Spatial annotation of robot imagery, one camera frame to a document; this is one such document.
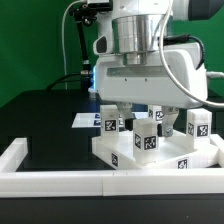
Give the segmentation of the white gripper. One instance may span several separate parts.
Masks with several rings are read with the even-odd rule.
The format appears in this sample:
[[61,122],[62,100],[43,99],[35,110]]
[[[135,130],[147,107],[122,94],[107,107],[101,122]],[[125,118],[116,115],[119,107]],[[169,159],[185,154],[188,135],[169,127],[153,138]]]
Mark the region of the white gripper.
[[[206,69],[204,65],[197,69],[200,61],[199,45],[165,46],[164,55],[169,69],[181,85],[192,95],[206,100]],[[131,103],[163,106],[164,137],[173,135],[178,108],[201,106],[201,103],[187,96],[173,83],[161,63],[158,51],[148,54],[145,65],[124,66],[121,55],[103,56],[97,60],[95,77],[95,88],[101,99],[118,102],[117,108],[126,130],[133,129],[133,121],[136,119]]]

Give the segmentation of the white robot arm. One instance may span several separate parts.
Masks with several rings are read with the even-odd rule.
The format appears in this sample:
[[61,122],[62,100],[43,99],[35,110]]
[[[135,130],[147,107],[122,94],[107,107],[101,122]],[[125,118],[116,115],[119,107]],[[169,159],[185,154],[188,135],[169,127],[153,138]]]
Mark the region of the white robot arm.
[[215,106],[207,100],[205,50],[200,39],[175,36],[175,20],[208,20],[224,0],[81,0],[73,14],[84,23],[96,21],[99,36],[93,48],[95,91],[115,102],[125,128],[133,128],[128,103],[158,105],[164,118],[160,134],[173,134],[180,108]]

